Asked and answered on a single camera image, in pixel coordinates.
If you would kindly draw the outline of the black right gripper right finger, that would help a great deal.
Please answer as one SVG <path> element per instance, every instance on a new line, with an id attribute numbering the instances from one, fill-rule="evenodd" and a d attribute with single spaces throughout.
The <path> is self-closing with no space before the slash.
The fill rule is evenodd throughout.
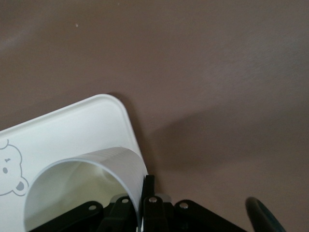
<path id="1" fill-rule="evenodd" d="M 146 175 L 142 188 L 145 232 L 243 232 L 244 229 L 191 200 L 172 204 L 166 194 L 155 194 L 155 176 Z"/>

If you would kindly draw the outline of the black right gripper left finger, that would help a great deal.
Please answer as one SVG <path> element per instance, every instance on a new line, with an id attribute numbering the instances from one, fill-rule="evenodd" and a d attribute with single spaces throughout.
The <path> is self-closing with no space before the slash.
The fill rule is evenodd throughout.
<path id="1" fill-rule="evenodd" d="M 34 232 L 135 232 L 136 212 L 127 195 L 114 196 L 108 206 L 86 202 L 37 228 Z"/>

